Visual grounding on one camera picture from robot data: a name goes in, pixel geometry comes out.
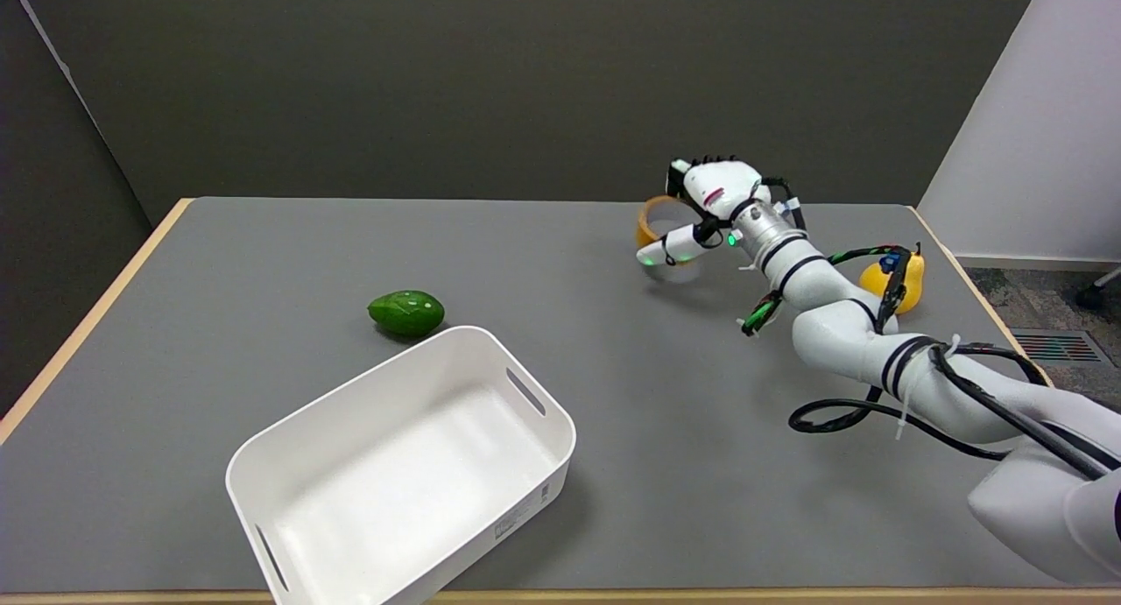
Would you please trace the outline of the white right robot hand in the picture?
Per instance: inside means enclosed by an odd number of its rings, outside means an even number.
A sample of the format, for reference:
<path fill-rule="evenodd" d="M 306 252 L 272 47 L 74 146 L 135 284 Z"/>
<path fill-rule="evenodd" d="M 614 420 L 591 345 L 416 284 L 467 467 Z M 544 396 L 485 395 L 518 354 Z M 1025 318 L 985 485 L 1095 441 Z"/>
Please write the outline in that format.
<path fill-rule="evenodd" d="M 768 179 L 754 167 L 735 158 L 674 159 L 667 169 L 665 192 L 643 203 L 636 229 L 639 246 L 636 259 L 645 267 L 684 266 L 711 250 L 733 245 L 729 233 L 736 231 L 736 218 L 752 203 L 772 202 Z M 660 213 L 691 210 L 691 223 L 665 230 Z"/>

